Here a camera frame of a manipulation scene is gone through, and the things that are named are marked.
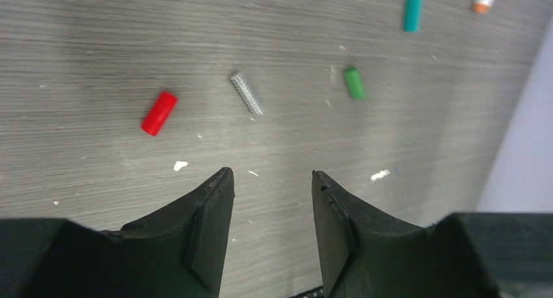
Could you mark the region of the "green pen cap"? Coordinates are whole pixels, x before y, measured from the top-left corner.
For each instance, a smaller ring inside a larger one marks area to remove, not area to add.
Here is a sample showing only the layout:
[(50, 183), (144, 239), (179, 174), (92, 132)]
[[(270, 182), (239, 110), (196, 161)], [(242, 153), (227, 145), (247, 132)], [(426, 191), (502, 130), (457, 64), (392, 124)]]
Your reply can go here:
[(350, 96), (356, 100), (365, 99), (365, 87), (358, 69), (355, 67), (347, 67), (343, 71), (343, 76)]

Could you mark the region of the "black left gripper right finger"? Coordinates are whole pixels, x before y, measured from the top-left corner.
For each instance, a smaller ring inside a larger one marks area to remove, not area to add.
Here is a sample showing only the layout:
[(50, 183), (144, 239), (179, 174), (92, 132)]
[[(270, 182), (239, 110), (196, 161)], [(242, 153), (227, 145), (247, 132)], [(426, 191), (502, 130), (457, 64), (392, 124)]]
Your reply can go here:
[(552, 215), (451, 213), (423, 228), (312, 174), (326, 297), (551, 297)]

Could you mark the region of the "red pen cap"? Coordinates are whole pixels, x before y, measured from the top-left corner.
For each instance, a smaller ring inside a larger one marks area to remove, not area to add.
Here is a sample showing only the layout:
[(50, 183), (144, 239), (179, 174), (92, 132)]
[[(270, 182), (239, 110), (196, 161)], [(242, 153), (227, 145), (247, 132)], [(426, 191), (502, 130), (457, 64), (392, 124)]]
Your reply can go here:
[(156, 136), (168, 120), (177, 102), (178, 98), (175, 95), (162, 91), (142, 121), (141, 129), (150, 136)]

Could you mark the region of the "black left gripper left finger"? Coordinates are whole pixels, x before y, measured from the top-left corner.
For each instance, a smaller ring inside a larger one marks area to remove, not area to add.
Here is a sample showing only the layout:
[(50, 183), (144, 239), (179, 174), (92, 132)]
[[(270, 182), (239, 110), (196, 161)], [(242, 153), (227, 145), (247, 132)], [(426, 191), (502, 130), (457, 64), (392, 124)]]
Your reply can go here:
[(1, 296), (218, 297), (234, 197), (233, 172), (222, 168), (117, 231), (4, 218)]

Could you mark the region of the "teal pen cap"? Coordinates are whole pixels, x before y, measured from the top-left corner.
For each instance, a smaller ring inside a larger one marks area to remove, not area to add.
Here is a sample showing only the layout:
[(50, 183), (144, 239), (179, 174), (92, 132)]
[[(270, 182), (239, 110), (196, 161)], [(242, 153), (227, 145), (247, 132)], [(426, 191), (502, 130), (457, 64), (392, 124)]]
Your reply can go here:
[(422, 16), (422, 5), (423, 0), (406, 0), (403, 22), (403, 30), (405, 32), (418, 32)]

